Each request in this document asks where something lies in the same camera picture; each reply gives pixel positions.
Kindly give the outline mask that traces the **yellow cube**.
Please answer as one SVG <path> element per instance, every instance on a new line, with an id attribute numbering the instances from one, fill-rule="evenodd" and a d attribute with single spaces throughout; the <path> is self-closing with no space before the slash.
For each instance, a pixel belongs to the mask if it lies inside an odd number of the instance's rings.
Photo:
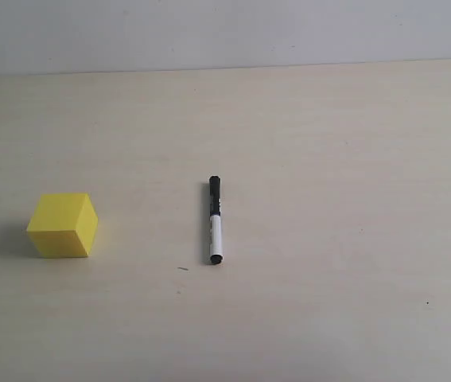
<path id="1" fill-rule="evenodd" d="M 43 194 L 26 232 L 41 256 L 87 258 L 99 219 L 86 193 Z"/>

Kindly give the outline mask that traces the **black and white marker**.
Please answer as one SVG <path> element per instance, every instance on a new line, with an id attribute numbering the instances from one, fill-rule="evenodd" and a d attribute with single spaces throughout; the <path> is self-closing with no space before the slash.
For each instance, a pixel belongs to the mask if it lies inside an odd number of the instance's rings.
<path id="1" fill-rule="evenodd" d="M 210 252 L 209 262 L 212 265 L 221 264 L 224 258 L 222 220 L 220 208 L 220 178 L 216 175 L 209 178 L 210 201 Z"/>

